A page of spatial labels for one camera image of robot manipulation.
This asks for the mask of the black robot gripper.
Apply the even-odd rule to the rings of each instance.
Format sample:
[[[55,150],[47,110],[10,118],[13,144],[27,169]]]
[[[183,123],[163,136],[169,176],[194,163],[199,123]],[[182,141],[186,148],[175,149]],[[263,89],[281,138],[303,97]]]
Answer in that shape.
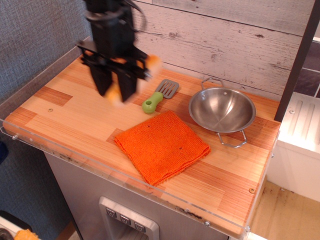
[[[137,79],[150,76],[146,66],[148,55],[135,47],[133,14],[131,11],[86,11],[93,40],[79,41],[82,61],[101,96],[105,96],[113,83],[112,73],[118,77],[122,102],[137,90]]]

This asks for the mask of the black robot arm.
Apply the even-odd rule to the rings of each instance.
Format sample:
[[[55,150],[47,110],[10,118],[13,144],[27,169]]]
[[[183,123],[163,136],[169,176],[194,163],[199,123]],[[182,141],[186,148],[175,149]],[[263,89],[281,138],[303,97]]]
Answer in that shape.
[[[141,9],[131,0],[87,0],[85,18],[92,40],[77,43],[82,63],[89,67],[101,96],[105,96],[117,76],[120,99],[126,102],[137,91],[138,79],[146,79],[148,55],[138,49],[132,10]]]

